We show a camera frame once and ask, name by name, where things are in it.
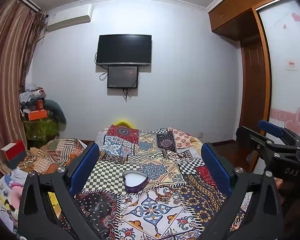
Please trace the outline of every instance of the screw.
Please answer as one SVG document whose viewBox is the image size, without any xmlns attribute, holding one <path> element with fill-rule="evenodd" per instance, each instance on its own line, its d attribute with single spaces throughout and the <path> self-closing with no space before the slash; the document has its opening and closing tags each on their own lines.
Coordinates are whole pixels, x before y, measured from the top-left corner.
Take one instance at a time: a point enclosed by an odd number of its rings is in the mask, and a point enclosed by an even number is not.
<svg viewBox="0 0 300 240">
<path fill-rule="evenodd" d="M 65 172 L 65 170 L 66 170 L 66 168 L 63 167 L 63 166 L 57 168 L 57 172 L 58 172 L 58 173 L 63 173 L 63 172 Z"/>
<path fill-rule="evenodd" d="M 243 173 L 244 172 L 243 168 L 240 168 L 240 167 L 236 167 L 234 170 L 235 170 L 236 173 Z"/>
<path fill-rule="evenodd" d="M 272 177 L 272 172 L 271 171 L 266 171 L 266 176 Z"/>
<path fill-rule="evenodd" d="M 28 173 L 28 175 L 29 175 L 30 177 L 34 176 L 34 175 L 35 175 L 35 171 L 30 171 L 30 172 Z"/>
</svg>

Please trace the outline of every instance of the heart-shaped tin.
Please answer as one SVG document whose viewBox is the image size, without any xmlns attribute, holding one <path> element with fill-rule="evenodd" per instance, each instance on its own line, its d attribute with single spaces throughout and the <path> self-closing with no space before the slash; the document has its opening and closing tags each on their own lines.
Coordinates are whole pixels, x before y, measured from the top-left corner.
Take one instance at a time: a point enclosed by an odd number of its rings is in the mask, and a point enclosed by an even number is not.
<svg viewBox="0 0 300 240">
<path fill-rule="evenodd" d="M 137 193 L 148 184 L 148 175 L 141 171 L 129 170 L 122 173 L 127 193 Z"/>
</svg>

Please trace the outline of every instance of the curtain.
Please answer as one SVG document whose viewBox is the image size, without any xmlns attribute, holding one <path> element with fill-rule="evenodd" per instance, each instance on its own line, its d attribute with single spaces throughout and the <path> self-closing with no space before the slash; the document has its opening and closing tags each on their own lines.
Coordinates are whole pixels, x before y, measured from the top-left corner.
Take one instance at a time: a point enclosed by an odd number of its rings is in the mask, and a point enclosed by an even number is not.
<svg viewBox="0 0 300 240">
<path fill-rule="evenodd" d="M 42 30 L 37 28 L 41 26 L 38 17 L 19 0 L 4 0 L 0 5 L 0 149 L 16 139 L 22 140 L 26 147 L 19 91 L 29 70 L 35 38 Z M 0 150 L 0 165 L 4 161 Z"/>
</svg>

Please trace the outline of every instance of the striped fabric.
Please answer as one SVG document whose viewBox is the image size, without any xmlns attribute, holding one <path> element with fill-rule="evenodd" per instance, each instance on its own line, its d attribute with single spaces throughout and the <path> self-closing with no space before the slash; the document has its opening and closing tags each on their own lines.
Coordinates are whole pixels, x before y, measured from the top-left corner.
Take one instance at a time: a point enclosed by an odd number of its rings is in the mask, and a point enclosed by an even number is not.
<svg viewBox="0 0 300 240">
<path fill-rule="evenodd" d="M 20 84 L 24 84 L 37 41 L 37 14 L 19 0 L 0 4 L 0 149 L 26 135 L 19 113 Z M 0 150 L 0 165 L 5 161 Z"/>
<path fill-rule="evenodd" d="M 19 168 L 26 172 L 52 173 L 60 166 L 69 165 L 83 150 L 77 139 L 54 139 L 42 146 L 36 155 L 26 157 Z"/>
</svg>

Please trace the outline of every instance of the white wall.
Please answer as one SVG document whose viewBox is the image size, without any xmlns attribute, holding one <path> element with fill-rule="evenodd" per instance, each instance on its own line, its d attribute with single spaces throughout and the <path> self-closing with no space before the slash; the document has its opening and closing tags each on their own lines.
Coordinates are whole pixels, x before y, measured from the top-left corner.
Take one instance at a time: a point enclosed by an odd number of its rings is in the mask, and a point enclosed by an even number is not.
<svg viewBox="0 0 300 240">
<path fill-rule="evenodd" d="M 236 132 L 239 128 L 240 117 L 241 117 L 241 107 L 242 107 L 242 90 L 243 90 L 243 67 L 242 67 L 242 53 L 241 53 L 241 45 L 238 41 L 236 44 L 237 48 L 237 57 L 238 57 L 238 105 L 237 105 L 237 116 L 234 125 L 234 134 L 233 139 L 236 140 Z"/>
<path fill-rule="evenodd" d="M 26 76 L 26 84 L 29 84 L 29 85 L 32 84 L 32 69 L 33 69 L 32 64 L 33 64 L 33 61 L 30 64 L 30 68 L 29 68 L 28 74 Z"/>
<path fill-rule="evenodd" d="M 32 78 L 67 118 L 62 137 L 95 139 L 124 118 L 138 129 L 174 127 L 202 141 L 233 138 L 238 106 L 236 48 L 211 32 L 197 8 L 154 0 L 93 4 L 92 21 L 48 33 L 34 53 Z M 94 64 L 102 34 L 152 35 L 152 66 L 125 102 Z"/>
</svg>

